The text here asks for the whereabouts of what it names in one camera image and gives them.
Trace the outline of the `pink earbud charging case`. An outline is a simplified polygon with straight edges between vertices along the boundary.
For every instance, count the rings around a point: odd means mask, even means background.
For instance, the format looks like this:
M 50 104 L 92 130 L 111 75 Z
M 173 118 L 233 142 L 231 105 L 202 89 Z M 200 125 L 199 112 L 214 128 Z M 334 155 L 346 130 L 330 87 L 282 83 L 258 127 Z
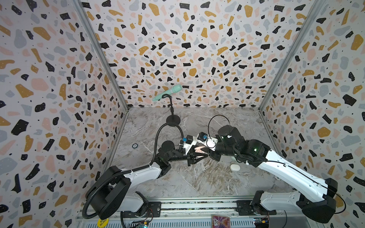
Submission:
M 194 151 L 196 153 L 200 153 L 200 154 L 210 154 L 209 150 L 210 149 L 208 147 L 204 146 L 204 145 L 203 146 L 197 146 L 194 149 Z

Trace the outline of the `white earbud charging case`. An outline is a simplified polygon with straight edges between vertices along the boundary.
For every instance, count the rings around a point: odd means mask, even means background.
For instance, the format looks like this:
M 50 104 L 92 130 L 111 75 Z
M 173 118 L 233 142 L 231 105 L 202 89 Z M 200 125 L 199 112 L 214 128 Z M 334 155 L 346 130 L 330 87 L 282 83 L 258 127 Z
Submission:
M 238 164 L 231 164 L 230 169 L 232 172 L 238 172 L 240 171 L 240 166 Z

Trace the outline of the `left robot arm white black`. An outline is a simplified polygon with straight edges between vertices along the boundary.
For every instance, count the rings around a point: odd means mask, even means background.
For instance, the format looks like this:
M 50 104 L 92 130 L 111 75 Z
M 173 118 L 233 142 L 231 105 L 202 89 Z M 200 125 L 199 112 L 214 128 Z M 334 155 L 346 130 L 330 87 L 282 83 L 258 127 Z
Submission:
M 111 166 L 87 191 L 82 217 L 107 219 L 118 210 L 142 216 L 147 210 L 148 200 L 140 192 L 133 192 L 134 187 L 165 176 L 171 169 L 171 162 L 186 160 L 188 165 L 192 165 L 206 157 L 207 153 L 196 152 L 194 146 L 186 152 L 182 145 L 176 149 L 173 142 L 165 141 L 152 164 L 125 171 Z

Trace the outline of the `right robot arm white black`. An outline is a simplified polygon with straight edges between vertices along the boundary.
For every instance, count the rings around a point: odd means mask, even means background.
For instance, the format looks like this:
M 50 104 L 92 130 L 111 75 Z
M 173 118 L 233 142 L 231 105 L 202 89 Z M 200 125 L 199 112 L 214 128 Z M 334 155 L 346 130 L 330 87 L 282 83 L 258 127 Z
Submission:
M 265 215 L 275 211 L 301 212 L 318 223 L 328 223 L 336 212 L 335 195 L 338 183 L 332 178 L 322 179 L 298 168 L 259 140 L 246 140 L 237 128 L 226 125 L 215 137 L 203 136 L 210 156 L 234 157 L 275 175 L 294 190 L 287 193 L 256 191 L 251 208 Z

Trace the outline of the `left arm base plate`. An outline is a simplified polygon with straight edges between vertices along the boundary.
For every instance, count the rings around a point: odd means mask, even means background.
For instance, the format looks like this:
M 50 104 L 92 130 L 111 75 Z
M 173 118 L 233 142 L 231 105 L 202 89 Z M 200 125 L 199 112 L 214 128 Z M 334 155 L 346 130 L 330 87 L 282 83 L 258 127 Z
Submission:
M 124 211 L 123 218 L 134 218 L 134 219 L 142 219 L 142 218 L 159 218 L 161 215 L 161 202 L 153 201 L 144 203 L 140 209 L 136 212 Z

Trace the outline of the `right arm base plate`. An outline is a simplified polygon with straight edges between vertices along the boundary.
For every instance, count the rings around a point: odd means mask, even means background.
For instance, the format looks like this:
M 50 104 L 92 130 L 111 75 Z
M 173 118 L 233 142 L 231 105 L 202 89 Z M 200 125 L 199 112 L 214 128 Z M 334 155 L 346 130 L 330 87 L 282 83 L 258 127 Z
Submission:
M 263 208 L 260 202 L 255 200 L 238 200 L 236 201 L 236 204 L 237 207 L 235 210 L 239 213 L 240 216 L 271 216 L 277 214 L 275 210 L 268 211 L 267 209 Z

